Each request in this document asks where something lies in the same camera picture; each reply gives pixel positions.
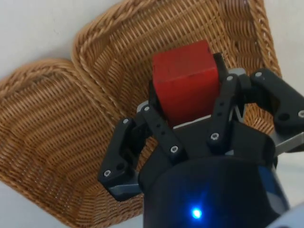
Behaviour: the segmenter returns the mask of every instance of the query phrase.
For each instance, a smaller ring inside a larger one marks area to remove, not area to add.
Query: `red cube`
[[[170,126],[211,114],[219,74],[207,41],[156,54],[153,84]]]

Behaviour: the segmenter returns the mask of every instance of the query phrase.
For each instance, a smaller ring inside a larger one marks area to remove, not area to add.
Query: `blue led light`
[[[199,219],[201,217],[201,210],[200,209],[193,209],[192,211],[192,216],[195,218],[195,219]]]

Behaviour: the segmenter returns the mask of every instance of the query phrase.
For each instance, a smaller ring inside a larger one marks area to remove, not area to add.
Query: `wicker basket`
[[[202,39],[214,53],[223,53],[230,68],[251,73],[268,67],[280,75],[262,0],[125,0],[79,32],[72,61],[85,93],[102,113],[110,111],[113,126],[123,116],[133,116],[147,99],[155,52]],[[254,105],[247,109],[246,122],[263,132],[272,130],[271,116]],[[112,130],[104,131],[106,139]],[[141,212],[141,198],[123,208],[104,189],[95,190],[107,204],[88,205],[87,217],[78,215],[77,222],[90,218],[86,226],[104,227]]]
[[[200,39],[222,52],[228,67],[280,74],[261,0],[124,1],[78,34],[77,70],[45,60],[1,82],[1,180],[72,227],[139,215],[142,198],[117,203],[97,182],[99,166],[117,120],[147,98],[153,53]],[[270,115],[248,110],[248,124],[271,131]]]

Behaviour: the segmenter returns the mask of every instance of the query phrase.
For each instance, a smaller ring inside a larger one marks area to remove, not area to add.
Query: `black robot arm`
[[[272,114],[271,136],[242,123],[251,103]],[[159,145],[137,172],[152,135]],[[174,128],[152,88],[149,104],[118,123],[98,180],[117,201],[144,193],[145,228],[262,228],[289,208],[274,176],[275,160],[303,145],[304,98],[298,92],[268,69],[250,77],[226,74],[212,115]],[[186,212],[190,204],[205,205],[210,221],[193,222]],[[174,216],[166,214],[176,208]]]

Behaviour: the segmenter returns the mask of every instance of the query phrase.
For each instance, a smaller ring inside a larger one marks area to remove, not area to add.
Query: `white wall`
[[[66,57],[74,35],[119,0],[0,0],[0,78],[45,57]],[[304,94],[304,2],[265,0],[284,79]],[[281,156],[278,174],[292,205],[304,201],[304,154]],[[0,227],[63,228],[0,183]],[[115,228],[141,228],[142,216]]]

